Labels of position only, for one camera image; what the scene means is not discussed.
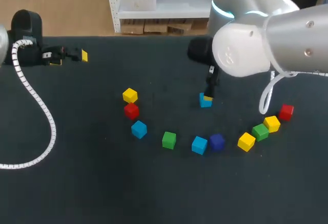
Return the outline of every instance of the cable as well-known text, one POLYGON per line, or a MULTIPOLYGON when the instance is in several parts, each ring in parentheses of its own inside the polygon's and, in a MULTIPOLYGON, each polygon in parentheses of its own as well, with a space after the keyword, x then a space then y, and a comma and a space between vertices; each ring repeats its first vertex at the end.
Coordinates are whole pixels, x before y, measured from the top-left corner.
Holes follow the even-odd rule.
POLYGON ((266 86, 265 90, 262 92, 260 104, 259 104, 259 108, 258 108, 260 113, 263 115, 268 111, 271 97, 272 97, 273 86, 280 80, 279 79, 279 80, 273 82, 274 79, 275 79, 275 71, 271 71, 270 82, 266 86))
POLYGON ((33 161, 29 161, 24 164, 0 164, 0 169, 23 169, 23 168, 33 166, 33 165, 37 164, 38 162, 40 162, 41 160, 43 160, 49 154, 49 152, 52 150, 52 148, 55 144, 55 141, 56 141, 55 121, 53 120, 52 115, 51 115, 50 111, 48 110, 47 106, 45 105, 45 103, 42 101, 42 99, 39 97, 39 95, 36 93, 36 91, 31 87, 31 85, 26 80, 26 78, 21 70, 21 67, 19 65, 18 58, 17 58, 17 52, 18 52, 19 47, 29 46, 32 44, 33 44, 32 41, 25 40, 25 39, 16 41, 13 44, 13 47, 11 50, 11 57, 12 57, 12 61, 13 61, 16 73, 19 76, 19 79, 21 80, 21 82, 23 83, 25 88, 29 91, 29 93, 35 98, 35 100, 40 105, 41 109, 43 110, 43 112, 45 113, 45 115, 49 121, 50 128, 51 128, 50 143, 49 143, 48 147, 46 148, 46 150, 44 151, 44 153, 42 153, 38 158, 34 159, 33 161))
POLYGON ((260 104, 259 104, 259 107, 258 107, 258 109, 259 109, 259 111, 262 115, 266 114, 266 112, 268 111, 274 85, 277 84, 278 81, 285 78, 286 76, 295 77, 298 74, 315 74, 315 75, 327 76, 326 74, 318 74, 318 73, 310 73, 310 72, 305 73, 305 72, 296 72, 296 71, 293 71, 293 72, 285 71, 284 73, 280 73, 275 77, 275 71, 271 71, 270 82, 262 92, 262 95, 261 95, 261 98, 260 98, 260 104))

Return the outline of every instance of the black table mat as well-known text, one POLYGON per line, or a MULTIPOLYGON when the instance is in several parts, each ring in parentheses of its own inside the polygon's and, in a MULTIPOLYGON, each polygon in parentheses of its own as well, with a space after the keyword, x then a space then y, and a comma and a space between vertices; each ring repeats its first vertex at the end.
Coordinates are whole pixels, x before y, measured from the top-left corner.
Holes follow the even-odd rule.
MULTIPOLYGON (((22 170, 0 170, 1 223, 327 223, 328 78, 299 75, 274 89, 268 115, 294 105, 289 123, 248 153, 244 132, 263 121, 270 75, 222 74, 212 108, 201 109, 207 67, 188 60, 188 37, 56 37, 83 47, 88 63, 23 68, 57 126, 51 153, 22 170), (122 93, 148 134, 131 134, 122 93), (173 151, 161 147, 177 134, 173 151), (221 133, 222 153, 191 152, 195 136, 221 133)), ((0 163, 38 157, 49 124, 10 66, 0 68, 0 163)))

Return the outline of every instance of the wooden floor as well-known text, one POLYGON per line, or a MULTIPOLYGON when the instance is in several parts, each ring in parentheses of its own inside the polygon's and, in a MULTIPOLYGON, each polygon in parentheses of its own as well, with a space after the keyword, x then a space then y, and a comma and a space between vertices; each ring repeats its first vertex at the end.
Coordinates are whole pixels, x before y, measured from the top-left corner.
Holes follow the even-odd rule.
POLYGON ((41 15, 45 36, 114 35, 108 0, 0 0, 0 24, 20 9, 41 15))

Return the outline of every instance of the small yellow block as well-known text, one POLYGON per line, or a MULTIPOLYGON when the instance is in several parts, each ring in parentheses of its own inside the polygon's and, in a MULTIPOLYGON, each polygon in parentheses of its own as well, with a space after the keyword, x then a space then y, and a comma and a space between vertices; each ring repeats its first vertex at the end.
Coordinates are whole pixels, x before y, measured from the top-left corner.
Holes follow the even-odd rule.
POLYGON ((206 101, 212 101, 212 100, 213 100, 213 98, 212 98, 212 97, 207 97, 207 96, 204 96, 204 100, 206 100, 206 101))
POLYGON ((84 50, 82 50, 82 62, 88 61, 88 53, 84 50))
POLYGON ((276 116, 266 117, 263 124, 269 130, 269 133, 277 132, 280 127, 280 122, 276 116))
POLYGON ((138 93, 134 91, 131 88, 128 88, 124 93, 123 93, 123 99, 125 102, 128 103, 134 103, 138 99, 138 93))
POLYGON ((255 143, 255 137, 249 133, 244 133, 238 141, 238 147, 242 148, 244 151, 249 151, 255 143))

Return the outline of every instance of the red cube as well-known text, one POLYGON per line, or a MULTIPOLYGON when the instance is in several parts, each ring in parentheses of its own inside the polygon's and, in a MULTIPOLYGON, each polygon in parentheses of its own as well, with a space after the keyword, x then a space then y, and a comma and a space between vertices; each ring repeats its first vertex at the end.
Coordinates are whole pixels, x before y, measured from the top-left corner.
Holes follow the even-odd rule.
POLYGON ((282 105, 282 108, 279 113, 279 119, 289 121, 292 118, 293 111, 294 111, 294 106, 282 105))
POLYGON ((124 107, 124 113, 128 118, 134 120, 139 116, 139 108, 134 103, 129 103, 124 107))

